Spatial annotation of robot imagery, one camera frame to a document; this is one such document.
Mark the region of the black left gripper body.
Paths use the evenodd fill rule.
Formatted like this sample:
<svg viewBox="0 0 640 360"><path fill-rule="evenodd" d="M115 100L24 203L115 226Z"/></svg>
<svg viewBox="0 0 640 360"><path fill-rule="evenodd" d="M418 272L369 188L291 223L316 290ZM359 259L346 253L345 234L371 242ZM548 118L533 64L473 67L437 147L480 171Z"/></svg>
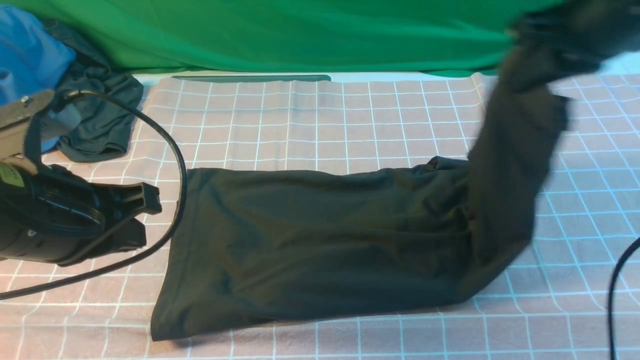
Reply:
<svg viewBox="0 0 640 360"><path fill-rule="evenodd" d="M32 175L1 164L2 260L68 267L147 244L139 215L162 212L160 192L147 183L91 183L53 165Z"/></svg>

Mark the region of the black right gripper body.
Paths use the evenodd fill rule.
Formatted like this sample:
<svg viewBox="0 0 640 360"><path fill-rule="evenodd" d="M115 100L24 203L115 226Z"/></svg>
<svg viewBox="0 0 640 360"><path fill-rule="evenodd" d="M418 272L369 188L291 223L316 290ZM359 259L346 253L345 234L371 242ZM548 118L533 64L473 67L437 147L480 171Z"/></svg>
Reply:
<svg viewBox="0 0 640 360"><path fill-rule="evenodd" d="M639 50L637 0L565 0L522 14L508 30L508 73L573 76Z"/></svg>

